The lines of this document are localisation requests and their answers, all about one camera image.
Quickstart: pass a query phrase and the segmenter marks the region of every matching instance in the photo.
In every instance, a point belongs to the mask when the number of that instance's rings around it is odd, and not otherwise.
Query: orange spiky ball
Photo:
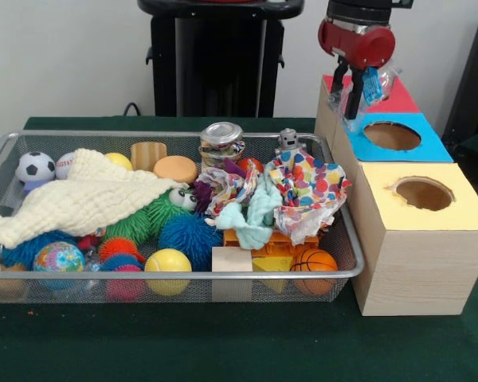
[[[112,237],[106,240],[99,248],[99,258],[101,263],[117,253],[129,253],[141,263],[145,263],[145,258],[140,255],[136,244],[124,237]]]

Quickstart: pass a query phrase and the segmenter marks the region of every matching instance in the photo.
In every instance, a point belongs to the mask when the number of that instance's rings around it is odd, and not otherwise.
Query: black cable
[[[127,104],[126,108],[124,109],[124,113],[123,113],[124,116],[127,115],[127,113],[129,112],[129,109],[131,109],[131,107],[133,107],[133,108],[135,109],[137,116],[141,116],[141,115],[142,115],[142,113],[140,112],[140,109],[139,109],[138,105],[137,105],[136,103],[134,103],[134,102],[130,102],[130,103]]]

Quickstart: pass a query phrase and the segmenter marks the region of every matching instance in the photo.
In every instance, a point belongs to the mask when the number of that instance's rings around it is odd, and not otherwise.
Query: yellow toy
[[[290,271],[292,260],[291,256],[256,257],[253,259],[253,270],[255,272],[288,272]],[[261,282],[278,294],[282,293],[287,285],[286,279],[261,280]]]
[[[145,263],[145,272],[191,272],[191,263],[180,251],[162,249],[152,254]],[[156,294],[175,296],[181,294],[190,280],[149,280],[147,285]]]
[[[116,165],[122,166],[126,170],[133,170],[133,165],[129,162],[129,159],[122,154],[119,153],[108,153],[104,155],[106,158],[110,159],[112,163]]]

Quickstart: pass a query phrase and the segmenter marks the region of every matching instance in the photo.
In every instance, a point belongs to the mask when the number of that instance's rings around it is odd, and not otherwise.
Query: purple fabric
[[[210,195],[213,190],[203,181],[196,181],[193,183],[193,187],[193,195],[197,198],[195,212],[204,213],[207,210],[207,207],[209,207],[211,201]]]
[[[232,161],[232,159],[225,158],[225,161],[223,162],[225,163],[225,171],[227,173],[235,173],[236,175],[239,175],[240,177],[243,177],[244,179],[246,179],[246,172],[241,167],[236,165]]]

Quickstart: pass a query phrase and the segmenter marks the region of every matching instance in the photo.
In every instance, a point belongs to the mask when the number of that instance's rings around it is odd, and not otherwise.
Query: black stand
[[[138,0],[153,15],[156,115],[272,117],[284,27],[304,0]]]

